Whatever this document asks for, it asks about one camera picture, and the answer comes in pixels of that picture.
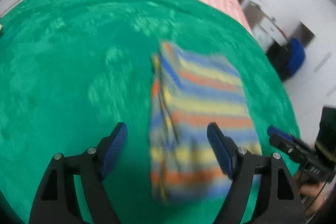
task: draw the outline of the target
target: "blue gripper pad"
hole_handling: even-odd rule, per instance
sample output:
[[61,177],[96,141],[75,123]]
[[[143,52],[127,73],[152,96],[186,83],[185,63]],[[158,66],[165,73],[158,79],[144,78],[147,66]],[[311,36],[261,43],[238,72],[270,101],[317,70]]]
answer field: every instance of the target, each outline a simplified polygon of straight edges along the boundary
[[272,136],[273,134],[276,134],[279,137],[282,137],[282,138],[286,139],[289,142],[292,142],[292,143],[294,142],[293,137],[291,135],[289,135],[289,134],[281,131],[280,129],[277,129],[275,126],[270,126],[267,129],[267,134],[268,134],[268,136]]
[[127,138],[127,126],[119,122],[111,135],[101,140],[97,146],[100,156],[100,175],[104,179],[114,168],[118,156],[124,147]]
[[238,165],[235,142],[224,136],[216,123],[208,125],[207,137],[223,174],[233,180]]

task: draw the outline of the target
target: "bed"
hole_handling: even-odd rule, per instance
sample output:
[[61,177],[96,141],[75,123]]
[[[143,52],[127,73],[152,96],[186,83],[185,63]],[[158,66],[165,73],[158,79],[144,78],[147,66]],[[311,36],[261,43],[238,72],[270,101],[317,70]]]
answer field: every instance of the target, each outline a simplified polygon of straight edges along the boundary
[[[271,153],[268,126],[295,136],[299,130],[281,81],[249,32],[241,1],[25,0],[1,18],[0,187],[19,217],[28,222],[56,152],[82,153],[123,121],[129,138],[104,182],[122,223],[212,223],[223,199],[167,206],[151,197],[150,55],[163,39],[224,54],[241,75],[263,153]],[[89,220],[83,192],[76,191]]]

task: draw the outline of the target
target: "silver screw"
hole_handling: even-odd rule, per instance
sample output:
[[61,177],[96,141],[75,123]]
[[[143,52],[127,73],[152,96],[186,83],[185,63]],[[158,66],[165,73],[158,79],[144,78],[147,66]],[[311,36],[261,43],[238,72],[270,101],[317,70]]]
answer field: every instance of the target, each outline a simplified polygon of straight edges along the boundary
[[54,155],[54,159],[55,159],[55,160],[59,160],[60,158],[62,158],[62,154],[61,154],[61,153],[56,153],[56,154]]
[[279,153],[273,153],[273,157],[276,158],[277,160],[278,159],[281,159],[281,155]]
[[247,153],[247,149],[245,147],[238,147],[238,152],[242,155]]
[[97,152],[97,148],[95,148],[95,147],[90,147],[90,148],[87,150],[87,152],[88,152],[89,154],[94,154],[95,152]]

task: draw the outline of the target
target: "multicolored striped garment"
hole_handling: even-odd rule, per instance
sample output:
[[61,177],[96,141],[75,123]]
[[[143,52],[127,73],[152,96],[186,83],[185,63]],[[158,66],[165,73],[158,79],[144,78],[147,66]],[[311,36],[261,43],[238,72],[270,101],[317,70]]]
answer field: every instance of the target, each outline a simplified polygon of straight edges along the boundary
[[151,182],[155,199],[181,201],[226,194],[207,139],[216,122],[238,146],[261,153],[240,76],[220,55],[201,56],[164,42],[152,58]]

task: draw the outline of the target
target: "green blanket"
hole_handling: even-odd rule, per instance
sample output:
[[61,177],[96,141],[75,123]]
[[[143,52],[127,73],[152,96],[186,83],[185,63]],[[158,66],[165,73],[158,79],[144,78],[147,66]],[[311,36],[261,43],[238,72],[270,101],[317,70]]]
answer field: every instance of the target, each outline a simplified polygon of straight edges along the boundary
[[[238,22],[197,0],[25,0],[0,24],[0,189],[25,222],[51,157],[82,153],[122,121],[128,140],[104,182],[121,221],[212,223],[223,199],[164,205],[151,197],[150,55],[163,39],[220,52],[237,68],[265,155],[274,150],[268,126],[299,136],[261,48]],[[296,165],[285,159],[293,173]]]

